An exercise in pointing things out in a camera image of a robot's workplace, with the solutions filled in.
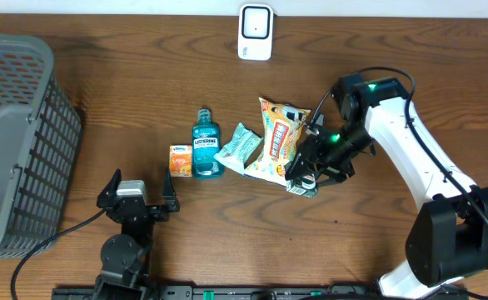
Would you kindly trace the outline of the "pale green wipes pack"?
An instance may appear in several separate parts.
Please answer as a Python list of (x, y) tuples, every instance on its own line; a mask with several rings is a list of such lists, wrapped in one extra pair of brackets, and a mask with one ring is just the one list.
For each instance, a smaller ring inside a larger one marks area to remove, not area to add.
[(263, 137), (255, 134), (240, 122), (232, 135), (232, 140), (225, 144), (214, 155), (214, 158), (224, 167), (243, 175), (246, 161), (262, 141)]

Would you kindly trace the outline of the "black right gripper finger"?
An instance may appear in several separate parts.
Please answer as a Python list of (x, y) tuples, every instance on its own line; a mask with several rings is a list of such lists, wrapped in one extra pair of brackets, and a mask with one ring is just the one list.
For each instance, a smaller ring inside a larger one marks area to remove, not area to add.
[(316, 186), (323, 188), (326, 186), (337, 185), (347, 180), (345, 173), (318, 173), (314, 174)]
[(286, 169), (285, 179), (291, 181), (312, 174), (313, 163), (309, 161), (308, 156), (299, 152)]

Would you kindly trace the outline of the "orange tissue pack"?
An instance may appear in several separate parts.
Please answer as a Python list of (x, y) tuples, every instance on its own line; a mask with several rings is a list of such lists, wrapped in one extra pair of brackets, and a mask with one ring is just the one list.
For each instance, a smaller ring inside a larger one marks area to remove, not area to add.
[(192, 146), (171, 145), (169, 169), (172, 177), (190, 178), (192, 176)]

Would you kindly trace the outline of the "teal plastic bottle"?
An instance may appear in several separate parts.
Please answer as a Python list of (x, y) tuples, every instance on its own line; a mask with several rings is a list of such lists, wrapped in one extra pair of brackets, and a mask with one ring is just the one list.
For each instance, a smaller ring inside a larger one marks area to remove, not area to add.
[(192, 175), (196, 179), (219, 178), (224, 166), (215, 159), (221, 150), (219, 126), (212, 121), (208, 108), (200, 108), (192, 129)]

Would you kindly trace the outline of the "green ointment box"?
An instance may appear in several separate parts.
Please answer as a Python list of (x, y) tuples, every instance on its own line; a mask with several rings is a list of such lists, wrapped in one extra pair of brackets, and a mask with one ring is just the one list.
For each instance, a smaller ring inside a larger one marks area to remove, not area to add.
[(313, 198), (318, 194), (316, 179), (313, 175), (306, 175), (286, 182), (286, 190), (305, 198)]

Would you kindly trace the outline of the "yellow snack bag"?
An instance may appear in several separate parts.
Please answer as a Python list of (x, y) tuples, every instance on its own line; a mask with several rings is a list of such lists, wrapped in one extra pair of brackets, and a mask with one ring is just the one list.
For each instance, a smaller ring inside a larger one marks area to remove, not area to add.
[(244, 175), (285, 187), (287, 165), (296, 155), (296, 143), (311, 111), (273, 103), (262, 97), (259, 101), (264, 127), (263, 149), (246, 167)]

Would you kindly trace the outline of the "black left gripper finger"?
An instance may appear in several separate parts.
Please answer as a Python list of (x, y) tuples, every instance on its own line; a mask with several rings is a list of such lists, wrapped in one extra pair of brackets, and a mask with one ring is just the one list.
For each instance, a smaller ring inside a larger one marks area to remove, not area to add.
[(172, 176), (168, 167), (165, 169), (162, 198), (168, 212), (178, 213), (180, 211), (181, 205), (178, 201), (177, 194), (172, 185)]
[(114, 174), (112, 175), (110, 181), (107, 183), (105, 188), (101, 191), (100, 195), (101, 196), (115, 195), (121, 181), (122, 181), (122, 173), (121, 170), (117, 168)]

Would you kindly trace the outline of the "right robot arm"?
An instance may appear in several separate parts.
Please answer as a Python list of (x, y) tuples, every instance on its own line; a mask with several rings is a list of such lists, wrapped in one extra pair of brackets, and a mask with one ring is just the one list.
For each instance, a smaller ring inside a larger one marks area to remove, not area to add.
[(381, 147), (411, 192), (418, 214), (405, 242), (406, 258), (382, 275), (368, 299), (472, 297), (463, 278), (488, 270), (488, 187), (478, 186), (445, 154), (404, 87), (405, 72), (367, 81), (361, 71), (340, 77), (327, 92), (343, 127), (331, 130), (315, 112), (308, 136), (286, 170), (288, 181), (312, 177), (319, 187), (353, 176), (352, 160)]

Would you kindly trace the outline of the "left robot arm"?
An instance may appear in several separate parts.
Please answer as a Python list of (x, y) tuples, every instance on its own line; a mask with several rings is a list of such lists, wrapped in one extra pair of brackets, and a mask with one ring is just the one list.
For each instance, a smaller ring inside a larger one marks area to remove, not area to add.
[(180, 211), (170, 171), (163, 179), (163, 204), (146, 204), (142, 180), (123, 180), (118, 169), (97, 197), (97, 206), (121, 225), (121, 232), (103, 244), (102, 270), (97, 277), (93, 299), (158, 299), (160, 288), (148, 276), (153, 228)]

